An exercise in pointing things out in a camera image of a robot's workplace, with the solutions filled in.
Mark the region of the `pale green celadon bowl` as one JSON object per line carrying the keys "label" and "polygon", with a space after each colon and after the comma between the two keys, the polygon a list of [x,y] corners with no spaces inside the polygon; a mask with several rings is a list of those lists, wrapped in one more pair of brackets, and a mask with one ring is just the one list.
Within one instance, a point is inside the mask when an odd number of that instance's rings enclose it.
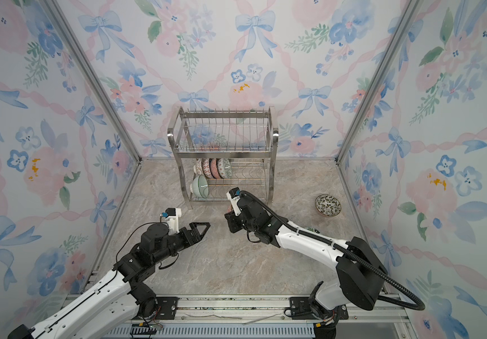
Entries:
{"label": "pale green celadon bowl", "polygon": [[191,193],[198,199],[205,199],[209,196],[209,186],[204,175],[198,175],[191,183]]}

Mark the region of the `green white patterned bowl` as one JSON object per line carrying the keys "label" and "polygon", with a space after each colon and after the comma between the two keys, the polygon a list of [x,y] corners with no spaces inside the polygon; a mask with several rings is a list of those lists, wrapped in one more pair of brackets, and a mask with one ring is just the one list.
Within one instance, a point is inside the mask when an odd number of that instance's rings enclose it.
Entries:
{"label": "green white patterned bowl", "polygon": [[217,161],[218,173],[222,179],[232,178],[232,165],[229,159],[219,158]]}

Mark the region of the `red diamond pattern bowl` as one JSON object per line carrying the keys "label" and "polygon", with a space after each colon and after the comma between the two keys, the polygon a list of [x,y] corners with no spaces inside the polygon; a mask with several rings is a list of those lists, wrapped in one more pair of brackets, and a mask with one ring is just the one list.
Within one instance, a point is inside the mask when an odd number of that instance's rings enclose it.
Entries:
{"label": "red diamond pattern bowl", "polygon": [[202,167],[203,175],[207,179],[212,179],[213,176],[212,176],[212,172],[211,172],[211,169],[210,169],[210,159],[209,158],[202,159],[201,167]]}

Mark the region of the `black floral pattern bowl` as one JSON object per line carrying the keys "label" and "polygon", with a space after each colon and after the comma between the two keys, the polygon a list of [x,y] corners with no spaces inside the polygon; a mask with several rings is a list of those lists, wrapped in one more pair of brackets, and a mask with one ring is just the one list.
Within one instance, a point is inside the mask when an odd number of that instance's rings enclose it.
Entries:
{"label": "black floral pattern bowl", "polygon": [[214,179],[220,179],[221,176],[218,171],[218,160],[215,158],[210,159],[210,172]]}

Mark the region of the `black leaf pattern pink bowl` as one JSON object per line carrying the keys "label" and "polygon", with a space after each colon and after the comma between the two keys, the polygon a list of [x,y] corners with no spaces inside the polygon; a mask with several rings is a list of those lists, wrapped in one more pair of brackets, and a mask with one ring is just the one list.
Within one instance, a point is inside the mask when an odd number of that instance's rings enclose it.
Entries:
{"label": "black leaf pattern pink bowl", "polygon": [[329,218],[338,216],[342,211],[340,201],[329,194],[321,194],[317,196],[315,200],[315,208],[322,216]]}

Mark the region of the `green monstera leaf bowl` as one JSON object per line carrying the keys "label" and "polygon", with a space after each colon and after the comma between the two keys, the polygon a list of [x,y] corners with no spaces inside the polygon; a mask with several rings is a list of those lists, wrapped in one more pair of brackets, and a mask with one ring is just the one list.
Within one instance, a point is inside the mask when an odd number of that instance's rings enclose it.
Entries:
{"label": "green monstera leaf bowl", "polygon": [[321,232],[315,228],[312,227],[307,227],[307,230],[316,234],[321,234]]}

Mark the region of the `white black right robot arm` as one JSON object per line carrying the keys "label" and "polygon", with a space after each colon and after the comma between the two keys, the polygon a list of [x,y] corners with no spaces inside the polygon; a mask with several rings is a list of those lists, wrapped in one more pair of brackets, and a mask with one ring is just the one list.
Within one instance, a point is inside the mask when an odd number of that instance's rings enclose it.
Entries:
{"label": "white black right robot arm", "polygon": [[372,311],[381,299],[388,274],[363,239],[322,236],[279,216],[260,201],[233,203],[225,219],[232,233],[244,230],[260,243],[298,252],[334,271],[335,278],[318,282],[303,307],[291,306],[291,318],[312,316],[322,326],[336,326],[348,304]]}

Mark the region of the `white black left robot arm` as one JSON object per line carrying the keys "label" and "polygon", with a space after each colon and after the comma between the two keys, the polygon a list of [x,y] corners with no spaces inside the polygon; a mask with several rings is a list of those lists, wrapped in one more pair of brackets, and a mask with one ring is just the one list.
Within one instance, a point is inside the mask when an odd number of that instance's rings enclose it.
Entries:
{"label": "white black left robot arm", "polygon": [[168,223],[147,223],[129,253],[103,278],[49,318],[28,327],[21,324],[9,338],[101,338],[135,317],[150,319],[161,306],[145,280],[162,270],[162,262],[205,237],[209,223],[190,223],[171,233]]}

